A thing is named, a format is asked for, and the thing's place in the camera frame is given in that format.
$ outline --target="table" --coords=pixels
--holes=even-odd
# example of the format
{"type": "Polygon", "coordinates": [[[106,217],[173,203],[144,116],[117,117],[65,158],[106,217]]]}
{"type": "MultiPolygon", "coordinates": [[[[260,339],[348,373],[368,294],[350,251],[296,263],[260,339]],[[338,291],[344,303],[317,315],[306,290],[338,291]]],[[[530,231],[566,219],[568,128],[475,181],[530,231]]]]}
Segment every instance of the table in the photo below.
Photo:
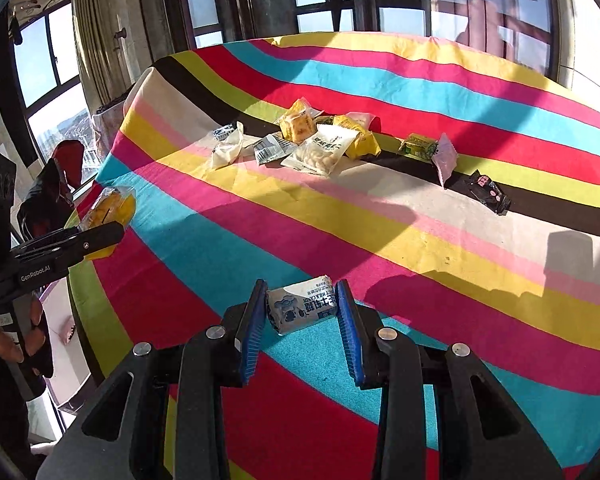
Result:
{"type": "MultiPolygon", "coordinates": [[[[76,309],[106,375],[132,344],[186,341],[248,298],[328,274],[417,343],[468,344],[536,426],[568,478],[600,446],[600,113],[530,69],[458,44],[307,33],[158,60],[85,204],[133,186],[138,211],[109,258],[74,267],[76,309]],[[330,178],[206,170],[207,134],[248,139],[301,96],[379,117],[378,158],[330,178]],[[400,139],[446,132],[461,156],[443,189],[400,139]],[[510,212],[473,200],[478,169],[510,212]]],[[[380,392],[355,389],[336,320],[269,328],[250,386],[224,393],[233,478],[368,478],[380,392]]],[[[437,460],[426,391],[428,460],[437,460]]],[[[173,403],[170,424],[173,423],[173,403]]],[[[166,458],[170,466],[170,457],[166,458]]]]}

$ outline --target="bag of nuts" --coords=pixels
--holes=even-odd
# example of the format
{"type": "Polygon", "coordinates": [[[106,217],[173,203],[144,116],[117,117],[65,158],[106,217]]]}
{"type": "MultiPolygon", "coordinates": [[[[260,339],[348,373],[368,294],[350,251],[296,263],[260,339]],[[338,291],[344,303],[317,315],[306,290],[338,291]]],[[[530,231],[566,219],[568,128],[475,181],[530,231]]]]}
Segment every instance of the bag of nuts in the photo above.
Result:
{"type": "Polygon", "coordinates": [[[305,173],[329,176],[357,135],[356,130],[318,124],[318,132],[300,144],[281,164],[305,173]]]}

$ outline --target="black candy wrapper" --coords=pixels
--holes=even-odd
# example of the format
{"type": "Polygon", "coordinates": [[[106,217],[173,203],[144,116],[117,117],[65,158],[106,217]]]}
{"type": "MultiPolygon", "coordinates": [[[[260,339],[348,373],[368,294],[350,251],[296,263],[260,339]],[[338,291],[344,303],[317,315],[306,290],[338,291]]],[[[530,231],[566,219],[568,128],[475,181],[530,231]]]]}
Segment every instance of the black candy wrapper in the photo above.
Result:
{"type": "Polygon", "coordinates": [[[466,184],[472,195],[494,213],[503,215],[509,209],[511,205],[510,198],[502,192],[498,184],[488,176],[481,175],[478,170],[473,172],[467,179],[466,184]]]}

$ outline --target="person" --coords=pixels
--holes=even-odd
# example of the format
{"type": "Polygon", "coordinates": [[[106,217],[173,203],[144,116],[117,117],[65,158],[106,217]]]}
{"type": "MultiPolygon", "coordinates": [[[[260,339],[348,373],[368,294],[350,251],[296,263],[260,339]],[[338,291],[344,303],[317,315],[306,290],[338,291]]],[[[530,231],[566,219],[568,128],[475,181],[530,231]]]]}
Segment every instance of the person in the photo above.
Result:
{"type": "MultiPolygon", "coordinates": [[[[30,319],[34,328],[27,334],[24,346],[34,373],[53,375],[48,326],[40,300],[32,295],[30,319]]],[[[29,445],[29,413],[27,403],[11,375],[7,362],[20,363],[24,355],[19,346],[0,330],[0,446],[27,480],[34,480],[45,458],[29,445]]]]}

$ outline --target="yellow snack package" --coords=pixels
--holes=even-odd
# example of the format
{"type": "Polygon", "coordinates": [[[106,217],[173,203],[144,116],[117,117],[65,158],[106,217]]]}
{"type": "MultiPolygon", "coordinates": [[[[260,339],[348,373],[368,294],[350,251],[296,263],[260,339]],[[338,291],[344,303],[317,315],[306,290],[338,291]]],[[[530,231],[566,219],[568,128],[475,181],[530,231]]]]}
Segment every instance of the yellow snack package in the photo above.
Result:
{"type": "Polygon", "coordinates": [[[424,135],[411,134],[400,144],[398,153],[410,156],[423,162],[431,163],[431,157],[436,153],[438,142],[424,135]]]}
{"type": "Polygon", "coordinates": [[[356,130],[358,132],[358,136],[345,152],[345,155],[352,160],[356,160],[362,155],[368,155],[369,153],[371,155],[378,155],[380,153],[380,146],[378,145],[378,141],[374,137],[374,134],[360,126],[357,121],[346,115],[336,115],[333,118],[333,124],[334,126],[342,126],[343,128],[356,130]]]}
{"type": "MultiPolygon", "coordinates": [[[[78,229],[86,231],[87,229],[114,221],[119,222],[126,229],[135,213],[136,191],[132,187],[106,187],[84,215],[78,224],[78,229]]],[[[106,258],[115,248],[115,245],[105,247],[85,256],[85,260],[106,258]]]]}
{"type": "Polygon", "coordinates": [[[317,132],[315,118],[322,112],[311,108],[309,101],[304,97],[297,99],[276,124],[280,126],[282,136],[295,144],[301,144],[305,139],[317,132]]]}

